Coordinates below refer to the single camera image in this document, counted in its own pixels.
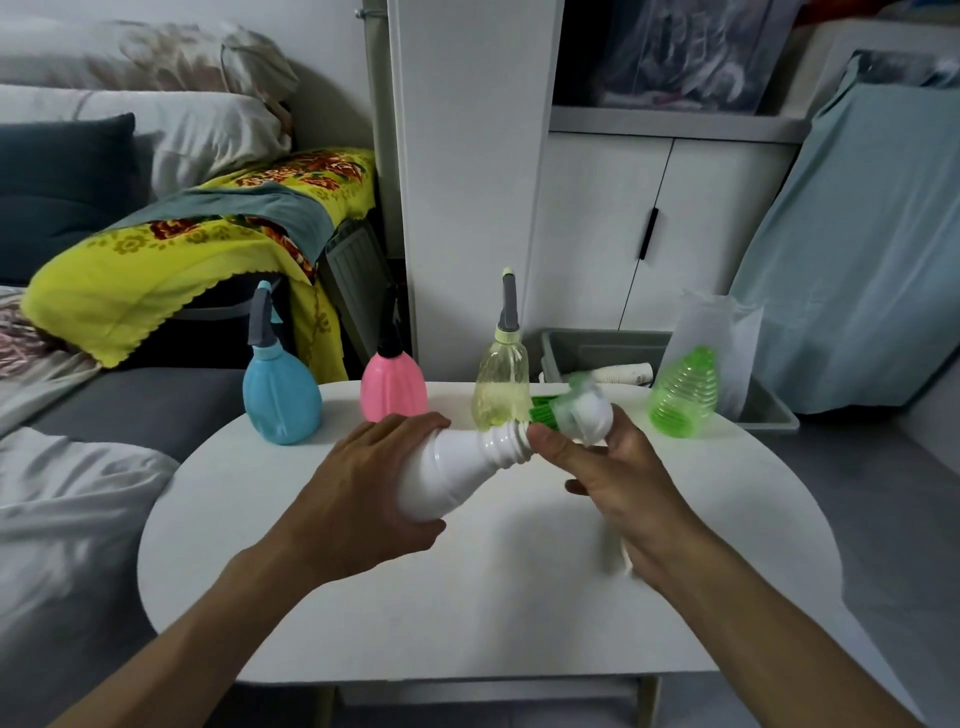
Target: gray floor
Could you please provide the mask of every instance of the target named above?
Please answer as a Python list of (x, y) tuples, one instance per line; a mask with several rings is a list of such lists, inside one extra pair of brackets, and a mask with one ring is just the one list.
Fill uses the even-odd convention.
[[(892, 425), (804, 425), (797, 436), (765, 442), (827, 515), (843, 558), (847, 605), (928, 724), (960, 725), (960, 476)], [(662, 728), (692, 726), (686, 716), (705, 704), (722, 713), (707, 725), (756, 726), (719, 676), (689, 676), (667, 688)], [(631, 706), (617, 701), (518, 702), (348, 709), (336, 724), (614, 728), (636, 725), (631, 715)]]

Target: hand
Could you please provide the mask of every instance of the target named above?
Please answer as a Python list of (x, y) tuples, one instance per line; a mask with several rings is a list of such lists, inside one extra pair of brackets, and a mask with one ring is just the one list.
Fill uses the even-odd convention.
[(261, 543), (282, 554), (307, 592), (426, 551), (446, 524), (407, 521), (396, 507), (396, 478), (424, 438), (449, 425), (436, 412), (360, 425), (333, 447)]
[(706, 531), (647, 436), (620, 407), (613, 406), (606, 448), (585, 448), (543, 425), (530, 425), (527, 439), (544, 460), (574, 476), (566, 489), (590, 496), (626, 540), (636, 572), (655, 588), (676, 547)]

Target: green plastic bottle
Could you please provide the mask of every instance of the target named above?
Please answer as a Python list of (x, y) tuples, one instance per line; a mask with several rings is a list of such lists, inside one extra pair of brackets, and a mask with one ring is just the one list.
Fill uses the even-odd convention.
[(650, 422), (670, 437), (693, 437), (717, 407), (713, 349), (697, 347), (657, 376), (647, 400)]
[(530, 359), (520, 343), (516, 312), (516, 279), (503, 271), (503, 310), (493, 343), (480, 361), (470, 413), (477, 429), (486, 431), (510, 420), (530, 419)]

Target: table top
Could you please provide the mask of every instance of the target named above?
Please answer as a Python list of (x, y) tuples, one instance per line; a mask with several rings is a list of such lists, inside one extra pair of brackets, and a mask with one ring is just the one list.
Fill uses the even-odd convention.
[[(470, 428), (471, 383), (427, 385), (430, 407)], [(556, 394), (563, 385), (532, 385)], [(714, 416), (674, 440), (645, 412), (648, 390), (604, 385), (649, 435), (693, 509), (815, 619), (841, 603), (823, 513), (768, 448)], [(199, 598), (237, 551), (293, 501), (333, 443), (362, 421), (359, 382), (321, 387), (324, 419), (303, 444), (271, 445), (240, 417), (175, 473), (140, 543), (138, 581), (157, 631)], [(240, 674), (254, 683), (613, 675), (712, 670), (667, 602), (623, 572), (588, 498), (541, 458), (501, 471), (446, 517), (434, 547), (327, 584), (300, 603)]]

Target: yellow floral blanket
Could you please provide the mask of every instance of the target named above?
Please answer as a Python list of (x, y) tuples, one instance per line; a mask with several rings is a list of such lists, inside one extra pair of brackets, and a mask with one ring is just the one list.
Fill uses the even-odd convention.
[[(326, 148), (225, 175), (203, 187), (278, 182), (324, 206), (334, 229), (374, 205), (373, 152)], [(241, 273), (290, 280), (297, 355), (320, 382), (347, 378), (337, 314), (280, 225), (247, 215), (166, 220), (88, 237), (41, 268), (22, 310), (105, 367), (208, 288)]]

